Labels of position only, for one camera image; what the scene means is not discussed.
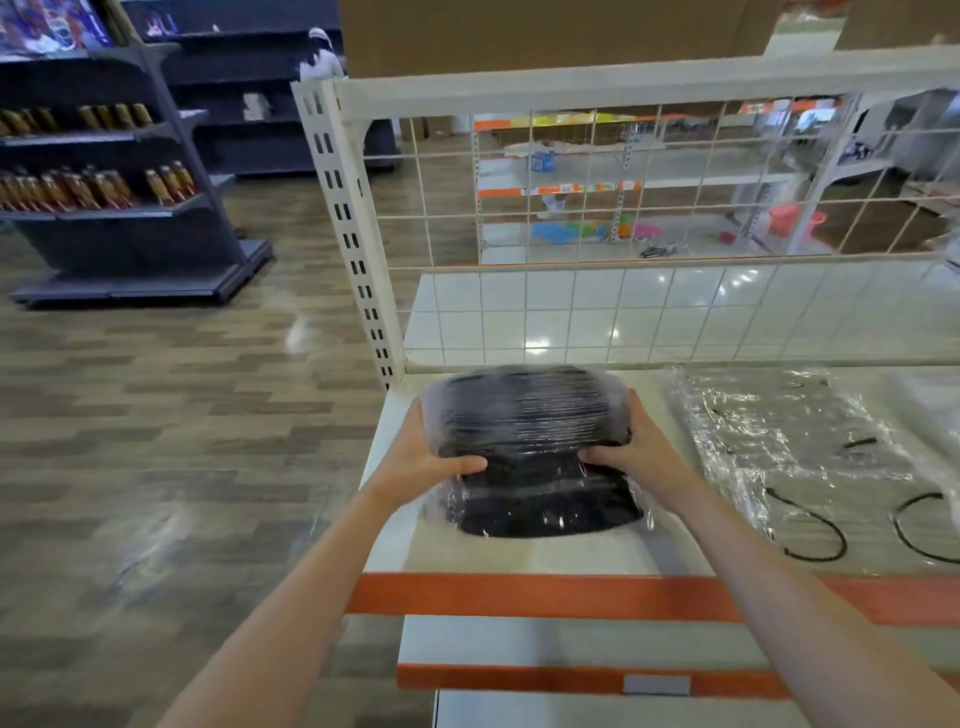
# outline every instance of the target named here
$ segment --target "person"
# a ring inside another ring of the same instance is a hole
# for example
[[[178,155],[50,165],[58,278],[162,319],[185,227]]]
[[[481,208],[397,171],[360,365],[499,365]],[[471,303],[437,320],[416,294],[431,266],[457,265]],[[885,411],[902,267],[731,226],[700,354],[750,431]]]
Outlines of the person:
[[[960,725],[960,695],[914,653],[795,565],[696,475],[630,392],[629,445],[580,453],[619,469],[687,526],[806,718],[828,728]],[[380,529],[397,508],[482,457],[441,458],[415,400],[344,515],[184,689],[160,728],[299,724]]]

